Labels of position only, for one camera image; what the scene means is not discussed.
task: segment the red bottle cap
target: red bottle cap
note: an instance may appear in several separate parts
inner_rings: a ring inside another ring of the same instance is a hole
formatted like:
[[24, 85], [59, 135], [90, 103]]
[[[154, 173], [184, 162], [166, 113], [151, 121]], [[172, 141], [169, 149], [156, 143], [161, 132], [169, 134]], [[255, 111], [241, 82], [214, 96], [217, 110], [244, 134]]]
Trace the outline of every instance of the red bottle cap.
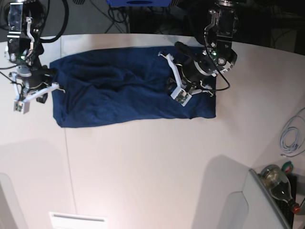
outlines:
[[291, 211], [296, 215], [297, 213], [299, 213], [301, 210], [300, 206], [297, 204], [297, 205], [294, 205], [292, 208], [291, 208]]

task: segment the white cable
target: white cable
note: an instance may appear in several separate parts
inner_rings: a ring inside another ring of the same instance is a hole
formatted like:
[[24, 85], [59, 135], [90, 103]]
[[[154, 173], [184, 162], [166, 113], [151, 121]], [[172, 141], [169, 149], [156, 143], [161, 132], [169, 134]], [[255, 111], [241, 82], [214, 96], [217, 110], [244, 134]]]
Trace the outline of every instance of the white cable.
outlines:
[[[295, 116], [293, 116], [292, 118], [290, 118], [288, 120], [288, 122], [285, 124], [285, 126], [283, 127], [282, 129], [282, 133], [280, 135], [280, 138], [279, 138], [279, 141], [278, 141], [278, 144], [281, 148], [281, 150], [283, 151], [284, 154], [281, 154], [281, 156], [284, 156], [284, 157], [295, 157], [295, 156], [298, 156], [300, 155], [301, 153], [305, 152], [305, 149], [302, 150], [301, 152], [295, 154], [295, 155], [289, 155], [289, 154], [292, 154], [292, 153], [295, 153], [297, 150], [299, 150], [303, 143], [305, 142], [305, 137], [304, 139], [302, 140], [302, 135], [301, 135], [301, 132], [300, 130], [295, 127], [295, 126], [290, 126], [291, 123], [299, 118], [301, 119], [304, 124], [305, 124], [305, 119], [303, 117], [300, 116], [300, 114], [305, 110], [305, 107], [302, 108], [298, 113], [295, 114]], [[290, 132], [294, 132], [295, 133], [295, 140], [293, 141], [292, 144], [290, 145], [286, 145], [286, 142], [285, 142], [285, 137], [287, 136], [287, 134], [289, 134]]]

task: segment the dark blue cloth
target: dark blue cloth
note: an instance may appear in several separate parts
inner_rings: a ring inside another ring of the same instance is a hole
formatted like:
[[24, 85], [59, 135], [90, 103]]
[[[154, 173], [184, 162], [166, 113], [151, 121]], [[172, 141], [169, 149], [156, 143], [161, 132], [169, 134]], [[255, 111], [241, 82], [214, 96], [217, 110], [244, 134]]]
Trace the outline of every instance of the dark blue cloth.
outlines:
[[159, 52], [185, 58], [175, 47], [120, 48], [83, 52], [50, 64], [53, 115], [61, 127], [93, 127], [156, 118], [214, 118], [215, 96], [194, 95], [183, 107], [167, 91], [171, 68]]

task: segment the glass bottle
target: glass bottle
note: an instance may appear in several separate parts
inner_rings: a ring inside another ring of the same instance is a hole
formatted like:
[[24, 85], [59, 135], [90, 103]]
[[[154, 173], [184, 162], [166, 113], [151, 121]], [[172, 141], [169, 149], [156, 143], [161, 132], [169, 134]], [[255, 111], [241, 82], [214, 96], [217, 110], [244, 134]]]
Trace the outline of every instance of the glass bottle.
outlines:
[[262, 170], [261, 178], [273, 198], [285, 201], [294, 214], [300, 211], [300, 205], [291, 196], [290, 182], [279, 166], [267, 166]]

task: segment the white panel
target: white panel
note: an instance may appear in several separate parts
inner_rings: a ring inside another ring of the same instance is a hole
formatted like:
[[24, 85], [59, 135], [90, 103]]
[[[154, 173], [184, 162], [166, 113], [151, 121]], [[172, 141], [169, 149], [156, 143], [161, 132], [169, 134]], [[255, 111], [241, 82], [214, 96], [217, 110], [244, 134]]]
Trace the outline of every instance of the white panel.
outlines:
[[249, 213], [244, 223], [244, 229], [286, 229], [282, 220], [276, 214], [274, 207], [270, 205], [254, 176], [249, 173], [244, 185], [243, 194], [249, 205]]
[[0, 173], [0, 227], [28, 229], [10, 178]]
[[217, 229], [242, 229], [247, 219], [249, 206], [242, 192], [228, 195]]
[[107, 218], [50, 213], [54, 229], [108, 229]]

